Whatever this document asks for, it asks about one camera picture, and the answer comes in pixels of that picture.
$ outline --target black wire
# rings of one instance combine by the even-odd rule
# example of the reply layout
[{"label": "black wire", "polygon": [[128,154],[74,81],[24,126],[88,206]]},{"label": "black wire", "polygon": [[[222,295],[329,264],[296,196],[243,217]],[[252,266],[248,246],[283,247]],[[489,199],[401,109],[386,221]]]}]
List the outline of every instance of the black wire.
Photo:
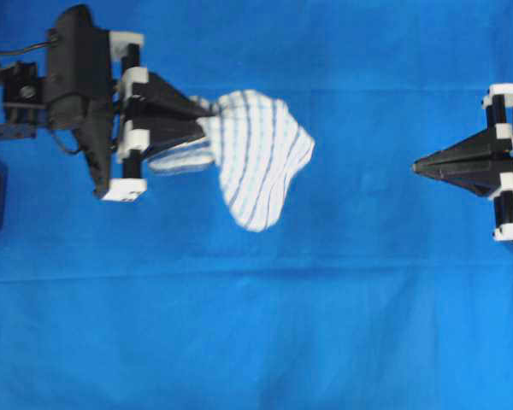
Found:
[{"label": "black wire", "polygon": [[0,56],[19,56],[21,54],[29,53],[31,51],[44,49],[50,47],[53,44],[51,41],[45,41],[43,43],[36,43],[25,47],[24,49],[0,51]]},{"label": "black wire", "polygon": [[59,146],[59,148],[61,149],[61,151],[64,152],[65,154],[76,155],[82,150],[82,148],[80,147],[79,144],[78,144],[78,149],[68,148],[64,144],[64,142],[57,136],[57,134],[55,134],[54,130],[50,130],[50,133],[51,133],[51,136],[53,137],[53,139],[55,140],[55,142],[57,143],[57,145]]}]

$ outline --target towel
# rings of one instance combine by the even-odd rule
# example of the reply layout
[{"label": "towel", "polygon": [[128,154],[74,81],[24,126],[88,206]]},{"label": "towel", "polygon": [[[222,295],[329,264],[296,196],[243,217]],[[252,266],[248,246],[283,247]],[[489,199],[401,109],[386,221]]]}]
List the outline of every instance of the towel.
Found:
[{"label": "towel", "polygon": [[215,116],[198,119],[205,138],[150,159],[150,169],[173,175],[220,168],[222,195],[237,224],[263,231],[281,215],[293,177],[310,161],[314,140],[292,118],[286,103],[260,92],[235,91],[209,102]]}]

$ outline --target black device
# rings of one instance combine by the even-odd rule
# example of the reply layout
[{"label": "black device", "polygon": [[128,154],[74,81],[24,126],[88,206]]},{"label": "black device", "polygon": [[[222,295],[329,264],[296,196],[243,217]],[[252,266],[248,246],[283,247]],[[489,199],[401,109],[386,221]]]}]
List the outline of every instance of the black device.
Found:
[{"label": "black device", "polygon": [[[0,140],[35,138],[39,128],[72,131],[85,156],[98,199],[129,202],[146,190],[141,163],[175,145],[203,137],[197,118],[212,114],[186,98],[157,74],[140,66],[144,36],[93,25],[85,5],[66,10],[44,43],[0,56],[46,49],[47,75],[33,62],[0,66],[4,123]],[[113,61],[122,77],[112,78]],[[117,138],[112,137],[120,116]],[[122,178],[111,178],[116,153]]]},{"label": "black device", "polygon": [[482,101],[487,128],[421,158],[415,173],[448,182],[493,201],[497,241],[513,241],[513,84],[492,85]]}]

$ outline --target screw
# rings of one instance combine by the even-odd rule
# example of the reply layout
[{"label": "screw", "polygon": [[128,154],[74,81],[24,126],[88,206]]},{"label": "screw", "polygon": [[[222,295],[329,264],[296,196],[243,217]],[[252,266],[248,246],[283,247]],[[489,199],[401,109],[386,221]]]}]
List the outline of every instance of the screw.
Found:
[{"label": "screw", "polygon": [[28,100],[29,98],[33,98],[36,95],[36,90],[31,85],[25,85],[19,91],[19,95],[21,96],[21,98]]}]

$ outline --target blue surface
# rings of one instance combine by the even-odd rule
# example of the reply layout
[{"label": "blue surface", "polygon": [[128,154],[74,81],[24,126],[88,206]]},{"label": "blue surface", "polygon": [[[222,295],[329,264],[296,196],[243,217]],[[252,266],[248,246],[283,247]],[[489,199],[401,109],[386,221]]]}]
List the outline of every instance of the blue surface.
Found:
[{"label": "blue surface", "polygon": [[[0,1],[0,48],[71,4]],[[250,234],[215,169],[101,203],[45,132],[0,143],[0,410],[513,409],[513,248],[490,203],[410,172],[513,82],[513,1],[91,7],[186,93],[285,99],[315,157]]]}]

